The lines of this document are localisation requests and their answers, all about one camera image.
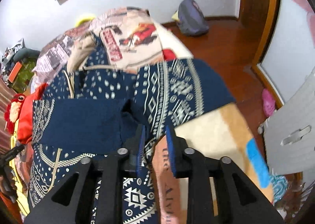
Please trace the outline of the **clutter pile on box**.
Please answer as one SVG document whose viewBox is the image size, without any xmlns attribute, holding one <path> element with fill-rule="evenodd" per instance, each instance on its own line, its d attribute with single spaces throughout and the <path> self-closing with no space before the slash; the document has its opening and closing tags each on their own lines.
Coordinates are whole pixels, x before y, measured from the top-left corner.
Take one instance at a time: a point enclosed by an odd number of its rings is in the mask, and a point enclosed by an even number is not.
<svg viewBox="0 0 315 224">
<path fill-rule="evenodd" d="M 10 48 L 7 48 L 1 58 L 1 65 L 6 66 L 8 63 L 10 63 L 13 60 L 13 57 L 16 55 L 16 53 L 23 49 L 25 47 L 24 39 L 21 38 L 16 42 L 16 44 Z"/>
</svg>

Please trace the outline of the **wooden door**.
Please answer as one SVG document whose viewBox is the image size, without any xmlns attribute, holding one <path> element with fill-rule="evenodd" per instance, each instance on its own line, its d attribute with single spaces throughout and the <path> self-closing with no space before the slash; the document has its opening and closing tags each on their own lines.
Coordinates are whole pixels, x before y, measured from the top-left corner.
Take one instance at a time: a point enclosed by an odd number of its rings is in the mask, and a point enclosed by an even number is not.
<svg viewBox="0 0 315 224">
<path fill-rule="evenodd" d="M 274 32 L 280 0 L 241 0 L 241 23 L 249 28 L 256 43 L 251 63 L 258 64 L 266 53 Z"/>
</svg>

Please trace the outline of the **yellow garment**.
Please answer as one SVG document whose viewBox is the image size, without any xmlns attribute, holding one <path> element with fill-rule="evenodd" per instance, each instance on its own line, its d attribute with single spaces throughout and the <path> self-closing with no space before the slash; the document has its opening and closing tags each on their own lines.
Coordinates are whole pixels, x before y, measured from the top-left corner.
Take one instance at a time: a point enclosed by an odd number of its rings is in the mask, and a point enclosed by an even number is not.
<svg viewBox="0 0 315 224">
<path fill-rule="evenodd" d="M 17 187 L 17 204 L 22 220 L 29 213 L 28 186 L 33 157 L 32 143 L 29 142 L 23 144 L 23 146 L 24 149 L 9 163 L 9 166 L 12 168 L 15 186 Z"/>
</svg>

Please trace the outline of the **navy patterned zip cardigan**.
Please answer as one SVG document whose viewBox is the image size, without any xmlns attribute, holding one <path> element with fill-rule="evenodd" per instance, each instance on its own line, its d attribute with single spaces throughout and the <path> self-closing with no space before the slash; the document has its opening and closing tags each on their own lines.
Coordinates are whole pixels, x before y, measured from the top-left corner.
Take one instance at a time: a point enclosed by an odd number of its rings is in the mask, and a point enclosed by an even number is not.
<svg viewBox="0 0 315 224">
<path fill-rule="evenodd" d="M 143 161 L 167 126 L 177 127 L 234 101 L 221 77 L 198 59 L 163 61 L 136 74 L 60 71 L 32 101 L 34 150 L 28 204 L 41 199 L 85 157 L 103 158 L 146 127 Z"/>
</svg>

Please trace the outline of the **orange box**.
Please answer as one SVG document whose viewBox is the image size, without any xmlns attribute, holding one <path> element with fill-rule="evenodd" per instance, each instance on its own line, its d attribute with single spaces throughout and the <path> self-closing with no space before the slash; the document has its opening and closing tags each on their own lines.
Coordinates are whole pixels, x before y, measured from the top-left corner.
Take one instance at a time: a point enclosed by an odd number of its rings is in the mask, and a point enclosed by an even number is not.
<svg viewBox="0 0 315 224">
<path fill-rule="evenodd" d="M 14 80 L 16 79 L 16 76 L 18 75 L 19 71 L 22 68 L 22 63 L 21 62 L 16 62 L 14 65 L 13 69 L 11 70 L 10 74 L 8 75 L 7 81 L 10 83 L 13 83 Z"/>
</svg>

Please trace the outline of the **printed patchwork bed cover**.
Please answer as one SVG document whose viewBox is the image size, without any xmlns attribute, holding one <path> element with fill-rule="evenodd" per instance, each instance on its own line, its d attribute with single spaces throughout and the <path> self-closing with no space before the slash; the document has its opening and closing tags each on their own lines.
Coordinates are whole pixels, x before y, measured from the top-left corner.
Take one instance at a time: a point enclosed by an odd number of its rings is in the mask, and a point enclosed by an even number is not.
<svg viewBox="0 0 315 224">
<path fill-rule="evenodd" d="M 146 65 L 182 59 L 164 57 L 160 33 L 145 11 L 117 9 L 90 22 L 75 39 L 66 64 L 46 83 L 62 70 L 68 75 L 85 70 L 89 61 L 95 68 L 136 74 Z M 272 204 L 268 169 L 234 101 L 173 128 L 205 157 L 231 158 Z M 173 176 L 166 129 L 151 159 L 142 159 L 140 173 L 123 178 L 122 185 L 122 223 L 187 223 L 188 179 Z M 90 223 L 95 223 L 96 210 L 94 203 Z"/>
</svg>

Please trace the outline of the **red folded garment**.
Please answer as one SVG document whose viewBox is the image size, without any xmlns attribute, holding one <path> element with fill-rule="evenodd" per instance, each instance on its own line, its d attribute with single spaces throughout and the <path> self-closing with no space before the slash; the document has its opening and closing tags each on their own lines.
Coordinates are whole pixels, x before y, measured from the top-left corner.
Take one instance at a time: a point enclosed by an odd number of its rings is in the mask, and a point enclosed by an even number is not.
<svg viewBox="0 0 315 224">
<path fill-rule="evenodd" d="M 17 140 L 21 144 L 27 144 L 32 140 L 32 114 L 33 114 L 33 101 L 40 100 L 48 86 L 47 83 L 41 84 L 34 93 L 25 98 L 21 113 L 19 116 L 19 124 L 17 129 Z"/>
</svg>

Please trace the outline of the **grey backpack on floor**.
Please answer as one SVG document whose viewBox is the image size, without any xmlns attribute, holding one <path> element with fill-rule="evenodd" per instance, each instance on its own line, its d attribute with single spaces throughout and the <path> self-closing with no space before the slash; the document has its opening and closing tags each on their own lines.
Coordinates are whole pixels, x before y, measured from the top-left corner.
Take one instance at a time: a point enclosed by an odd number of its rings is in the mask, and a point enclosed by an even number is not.
<svg viewBox="0 0 315 224">
<path fill-rule="evenodd" d="M 176 12 L 177 25 L 186 36 L 199 36 L 209 31 L 209 25 L 195 0 L 183 0 Z"/>
</svg>

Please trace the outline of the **red plush toy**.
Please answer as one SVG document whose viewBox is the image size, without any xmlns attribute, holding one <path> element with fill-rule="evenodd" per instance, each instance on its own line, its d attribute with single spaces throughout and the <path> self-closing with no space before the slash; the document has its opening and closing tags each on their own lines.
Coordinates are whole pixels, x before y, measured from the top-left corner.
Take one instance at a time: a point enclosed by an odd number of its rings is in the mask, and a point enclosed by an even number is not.
<svg viewBox="0 0 315 224">
<path fill-rule="evenodd" d="M 22 93 L 16 94 L 7 105 L 4 119 L 6 121 L 5 130 L 9 134 L 14 134 L 14 127 L 16 121 L 19 119 L 21 108 L 25 101 L 26 96 Z"/>
</svg>

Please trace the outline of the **grey green pillow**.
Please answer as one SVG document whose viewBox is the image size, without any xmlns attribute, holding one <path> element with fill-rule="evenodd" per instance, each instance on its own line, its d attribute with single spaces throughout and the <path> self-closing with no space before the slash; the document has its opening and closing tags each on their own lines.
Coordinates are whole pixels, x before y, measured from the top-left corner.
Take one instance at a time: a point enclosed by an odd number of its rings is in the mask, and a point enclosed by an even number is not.
<svg viewBox="0 0 315 224">
<path fill-rule="evenodd" d="M 33 50 L 29 48 L 22 48 L 17 51 L 17 53 L 13 56 L 13 62 L 19 62 L 27 59 L 37 59 L 40 55 L 40 51 Z"/>
</svg>

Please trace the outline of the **pink slipper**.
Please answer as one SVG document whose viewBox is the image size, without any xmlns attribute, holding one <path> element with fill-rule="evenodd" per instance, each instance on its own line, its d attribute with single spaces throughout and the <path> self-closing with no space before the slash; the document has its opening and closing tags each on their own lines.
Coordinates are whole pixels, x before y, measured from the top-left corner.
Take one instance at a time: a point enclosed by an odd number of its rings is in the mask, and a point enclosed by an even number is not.
<svg viewBox="0 0 315 224">
<path fill-rule="evenodd" d="M 264 114 L 266 117 L 270 117 L 276 110 L 276 107 L 275 99 L 267 89 L 263 89 L 262 91 L 262 104 Z"/>
</svg>

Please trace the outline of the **striped pink curtain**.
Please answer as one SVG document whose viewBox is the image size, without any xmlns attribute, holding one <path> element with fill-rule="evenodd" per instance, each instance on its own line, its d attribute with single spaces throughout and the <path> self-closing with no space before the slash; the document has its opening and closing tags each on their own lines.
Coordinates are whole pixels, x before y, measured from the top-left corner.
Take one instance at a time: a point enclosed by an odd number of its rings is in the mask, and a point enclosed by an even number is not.
<svg viewBox="0 0 315 224">
<path fill-rule="evenodd" d="M 4 113 L 6 112 L 7 105 L 15 95 L 15 91 L 9 88 L 1 79 L 0 80 L 0 150 L 1 154 L 7 152 L 10 149 L 10 137 L 11 135 L 6 130 L 6 121 L 4 119 Z"/>
</svg>

